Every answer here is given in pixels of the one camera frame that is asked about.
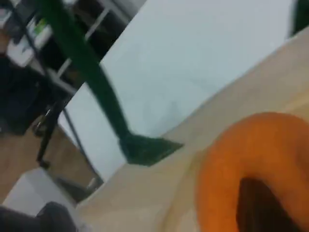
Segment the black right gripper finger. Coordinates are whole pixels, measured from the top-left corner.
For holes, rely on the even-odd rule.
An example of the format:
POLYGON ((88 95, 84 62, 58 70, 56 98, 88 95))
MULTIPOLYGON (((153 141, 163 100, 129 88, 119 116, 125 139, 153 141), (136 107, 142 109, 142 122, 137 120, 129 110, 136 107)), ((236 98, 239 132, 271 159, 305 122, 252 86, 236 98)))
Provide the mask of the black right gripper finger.
POLYGON ((261 181, 244 178, 239 186, 236 220, 240 232, 292 232, 294 222, 261 181))
POLYGON ((0 230, 2 232, 76 232, 67 208, 56 202, 48 202, 37 215, 0 206, 0 230))

